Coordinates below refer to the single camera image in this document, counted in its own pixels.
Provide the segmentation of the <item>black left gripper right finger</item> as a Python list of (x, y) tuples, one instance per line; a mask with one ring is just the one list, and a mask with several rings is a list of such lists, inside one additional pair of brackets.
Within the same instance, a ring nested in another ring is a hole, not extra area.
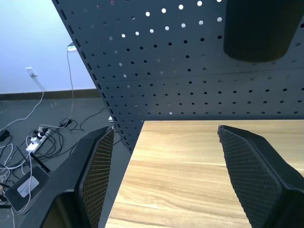
[(233, 190), (253, 228), (302, 228), (304, 178), (262, 136), (227, 125), (219, 141)]

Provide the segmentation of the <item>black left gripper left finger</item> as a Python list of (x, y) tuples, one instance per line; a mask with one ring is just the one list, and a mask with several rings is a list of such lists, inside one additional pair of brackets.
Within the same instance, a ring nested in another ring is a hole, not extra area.
[(50, 175), (22, 228), (96, 228), (106, 197), (114, 128), (88, 133)]

